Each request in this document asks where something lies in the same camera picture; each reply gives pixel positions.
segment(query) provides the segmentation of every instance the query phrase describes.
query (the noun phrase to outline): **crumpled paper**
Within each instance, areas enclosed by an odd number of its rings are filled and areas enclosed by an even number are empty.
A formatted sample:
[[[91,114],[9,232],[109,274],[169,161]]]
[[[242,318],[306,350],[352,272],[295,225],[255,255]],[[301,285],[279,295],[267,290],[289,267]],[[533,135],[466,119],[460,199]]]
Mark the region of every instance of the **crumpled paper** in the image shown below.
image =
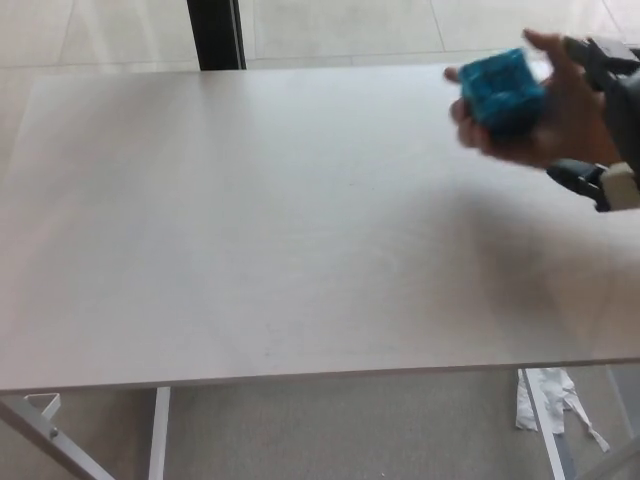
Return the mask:
[[[593,429],[593,424],[584,411],[576,393],[576,386],[569,378],[567,371],[564,368],[539,368],[538,371],[540,372],[540,389],[545,396],[545,405],[551,420],[553,433],[564,433],[564,411],[572,410],[580,417],[587,431],[598,443],[602,451],[607,452],[610,449],[609,444]],[[516,427],[523,430],[538,431],[522,370],[518,370]]]

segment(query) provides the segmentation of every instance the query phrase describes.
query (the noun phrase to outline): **blue cube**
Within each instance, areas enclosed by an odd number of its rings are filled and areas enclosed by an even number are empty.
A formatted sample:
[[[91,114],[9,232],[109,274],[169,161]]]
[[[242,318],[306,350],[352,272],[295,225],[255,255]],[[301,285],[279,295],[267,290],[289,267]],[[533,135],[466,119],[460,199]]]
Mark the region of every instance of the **blue cube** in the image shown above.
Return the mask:
[[[519,48],[469,63],[459,78],[471,115],[492,137],[525,135],[542,115],[545,89]]]

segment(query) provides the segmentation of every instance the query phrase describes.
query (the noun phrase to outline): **white metal table leg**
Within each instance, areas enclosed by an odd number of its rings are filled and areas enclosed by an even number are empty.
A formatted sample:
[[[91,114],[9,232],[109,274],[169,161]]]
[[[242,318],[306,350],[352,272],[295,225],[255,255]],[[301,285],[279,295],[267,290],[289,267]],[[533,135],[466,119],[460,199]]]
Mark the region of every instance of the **white metal table leg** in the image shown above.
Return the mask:
[[[545,405],[545,396],[540,389],[540,371],[537,368],[528,368],[522,370],[522,376],[527,385],[527,392],[529,393],[531,408],[533,409],[538,430],[542,433],[544,445],[547,448],[553,478],[554,480],[565,480],[560,454],[558,453],[556,440],[551,429],[551,421]]]
[[[156,390],[156,411],[153,416],[149,480],[162,480],[164,477],[164,454],[167,447],[170,400],[170,387],[161,387]]]
[[[33,405],[19,396],[0,398],[0,419],[81,480],[114,480]]]

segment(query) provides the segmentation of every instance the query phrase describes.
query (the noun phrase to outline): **table top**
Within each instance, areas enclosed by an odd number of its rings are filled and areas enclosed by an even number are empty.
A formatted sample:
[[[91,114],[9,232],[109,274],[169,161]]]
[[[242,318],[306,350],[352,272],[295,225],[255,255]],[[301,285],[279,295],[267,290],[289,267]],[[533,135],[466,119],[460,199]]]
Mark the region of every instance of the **table top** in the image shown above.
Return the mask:
[[[439,66],[54,77],[0,391],[640,359],[640,212],[456,144]]]

